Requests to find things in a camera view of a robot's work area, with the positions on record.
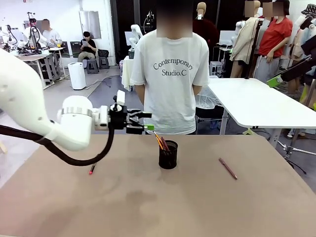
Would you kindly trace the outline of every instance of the black hair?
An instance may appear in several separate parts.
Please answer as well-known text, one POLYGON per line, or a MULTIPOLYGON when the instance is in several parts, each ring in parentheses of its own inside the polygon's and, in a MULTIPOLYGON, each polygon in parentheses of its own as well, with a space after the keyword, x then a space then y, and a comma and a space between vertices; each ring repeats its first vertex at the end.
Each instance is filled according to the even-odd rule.
POLYGON ((90 36, 90 32, 88 32, 88 31, 83 32, 83 36, 84 37, 89 37, 90 36))
POLYGON ((275 2, 283 3, 283 12, 285 16, 290 14, 290 1, 289 0, 276 0, 275 2))
POLYGON ((157 0, 159 13, 168 16, 192 14, 193 0, 157 0))

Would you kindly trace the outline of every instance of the red marker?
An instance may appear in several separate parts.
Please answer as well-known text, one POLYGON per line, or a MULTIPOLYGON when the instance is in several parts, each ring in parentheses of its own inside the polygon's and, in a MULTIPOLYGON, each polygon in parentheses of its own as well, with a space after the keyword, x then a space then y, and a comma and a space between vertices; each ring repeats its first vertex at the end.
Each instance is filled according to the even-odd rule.
POLYGON ((92 167, 91 167, 91 169, 90 169, 90 172, 89 172, 90 175, 93 174, 94 167, 96 166, 96 164, 97 164, 97 163, 95 163, 95 164, 92 165, 92 167))

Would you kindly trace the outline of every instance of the red shirt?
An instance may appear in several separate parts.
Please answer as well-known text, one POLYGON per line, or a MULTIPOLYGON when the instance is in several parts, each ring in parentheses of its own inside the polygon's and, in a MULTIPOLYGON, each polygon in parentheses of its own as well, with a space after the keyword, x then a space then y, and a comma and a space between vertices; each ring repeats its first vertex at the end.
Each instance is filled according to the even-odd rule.
MULTIPOLYGON (((292 34, 293 23, 290 19, 285 17, 280 23, 277 24, 276 22, 277 20, 274 19, 263 34, 259 47, 260 55, 266 56, 271 49, 292 34)), ((283 47, 275 51, 274 57, 280 57, 282 54, 283 47)))

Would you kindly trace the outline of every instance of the pencil holder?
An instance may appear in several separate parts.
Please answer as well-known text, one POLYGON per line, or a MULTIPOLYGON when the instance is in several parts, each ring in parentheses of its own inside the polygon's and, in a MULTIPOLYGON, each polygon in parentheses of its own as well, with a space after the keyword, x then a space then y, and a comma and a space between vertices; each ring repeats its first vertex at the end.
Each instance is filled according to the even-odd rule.
POLYGON ((166 140, 166 143, 170 151, 159 147, 159 166, 163 169, 173 169, 177 166, 178 144, 169 140, 166 140))

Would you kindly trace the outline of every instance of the dark pants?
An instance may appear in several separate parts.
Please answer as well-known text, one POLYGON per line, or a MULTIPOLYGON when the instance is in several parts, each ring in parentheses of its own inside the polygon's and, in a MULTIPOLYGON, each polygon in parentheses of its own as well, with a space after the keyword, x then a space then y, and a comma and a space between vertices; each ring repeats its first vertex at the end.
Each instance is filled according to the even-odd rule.
POLYGON ((194 131, 193 133, 190 133, 188 135, 196 135, 197 134, 197 131, 194 131))

